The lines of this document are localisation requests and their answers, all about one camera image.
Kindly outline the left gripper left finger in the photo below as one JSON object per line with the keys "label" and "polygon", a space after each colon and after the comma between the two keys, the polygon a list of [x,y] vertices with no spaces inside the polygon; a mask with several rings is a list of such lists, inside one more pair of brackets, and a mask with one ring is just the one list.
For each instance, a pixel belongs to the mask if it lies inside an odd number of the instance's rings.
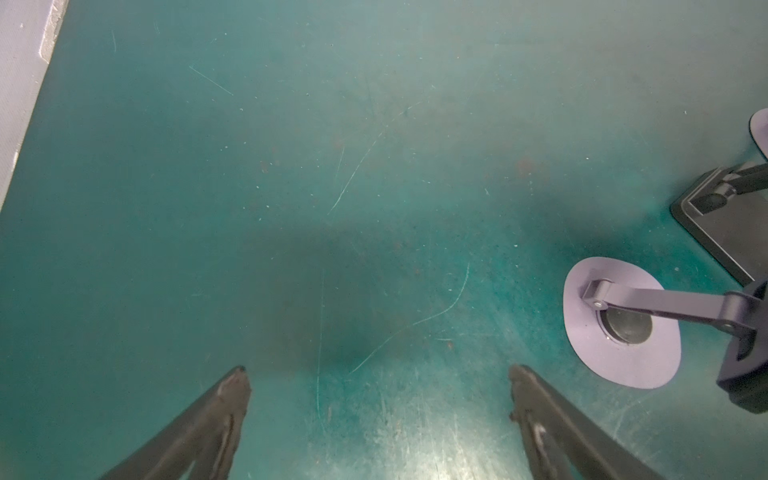
{"label": "left gripper left finger", "polygon": [[251,386],[236,366],[104,479],[227,479]]}

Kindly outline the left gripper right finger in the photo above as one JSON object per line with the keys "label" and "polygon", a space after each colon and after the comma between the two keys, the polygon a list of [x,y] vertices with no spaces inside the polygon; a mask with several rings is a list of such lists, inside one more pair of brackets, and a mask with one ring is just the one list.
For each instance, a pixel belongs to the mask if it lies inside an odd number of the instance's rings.
{"label": "left gripper right finger", "polygon": [[514,409],[535,479],[659,479],[526,365],[509,369]]}

